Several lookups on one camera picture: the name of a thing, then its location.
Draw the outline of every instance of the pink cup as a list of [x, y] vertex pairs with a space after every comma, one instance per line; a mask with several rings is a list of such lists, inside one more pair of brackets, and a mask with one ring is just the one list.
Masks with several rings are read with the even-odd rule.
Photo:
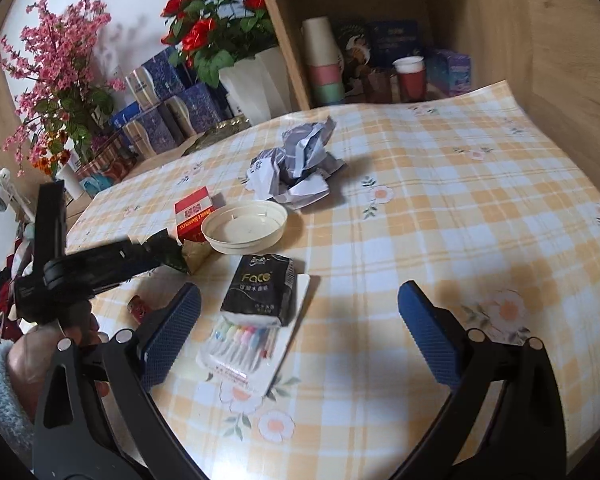
[[325, 86], [342, 81], [340, 66], [336, 64], [309, 66], [309, 76], [314, 86]]
[[424, 101], [427, 94], [427, 78], [422, 56], [402, 57], [394, 61], [400, 80], [400, 93], [404, 102]]

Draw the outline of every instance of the table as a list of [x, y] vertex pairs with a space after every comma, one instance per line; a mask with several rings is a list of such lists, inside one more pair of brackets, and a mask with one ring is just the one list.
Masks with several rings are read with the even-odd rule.
[[[328, 197], [289, 215], [271, 249], [312, 285], [269, 396], [219, 383], [193, 359], [238, 262], [214, 254], [191, 279], [203, 313], [166, 382], [152, 390], [213, 480], [388, 478], [448, 390], [397, 313], [415, 280], [436, 306], [495, 340], [544, 340], [575, 453], [600, 428], [600, 194], [518, 108], [506, 83], [423, 105], [345, 105], [261, 124], [101, 192], [68, 251], [174, 229], [173, 204], [202, 185], [250, 200], [251, 157], [280, 133], [331, 115], [328, 149], [348, 167]], [[126, 302], [165, 306], [185, 277], [161, 267], [94, 301], [109, 334], [133, 326]], [[493, 406], [496, 386], [489, 402]], [[477, 447], [483, 413], [462, 456]]]

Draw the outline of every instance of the light blue sleeve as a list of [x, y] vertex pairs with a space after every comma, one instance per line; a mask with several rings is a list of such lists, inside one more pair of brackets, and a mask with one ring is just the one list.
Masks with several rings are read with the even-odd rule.
[[31, 467], [33, 424], [18, 402], [6, 368], [11, 342], [0, 344], [0, 434], [27, 467]]

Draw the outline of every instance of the round shallow dish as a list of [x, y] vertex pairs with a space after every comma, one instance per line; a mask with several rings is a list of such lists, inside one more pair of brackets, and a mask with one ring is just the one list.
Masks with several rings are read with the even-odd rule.
[[275, 202], [238, 202], [206, 217], [202, 234], [219, 253], [258, 253], [282, 238], [286, 216], [286, 209]]

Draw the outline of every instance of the black tissue package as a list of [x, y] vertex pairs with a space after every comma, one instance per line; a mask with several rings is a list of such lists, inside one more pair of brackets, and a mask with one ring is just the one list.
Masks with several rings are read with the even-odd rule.
[[290, 320], [295, 281], [294, 261], [290, 258], [246, 254], [220, 311], [227, 321], [238, 325], [285, 326]]

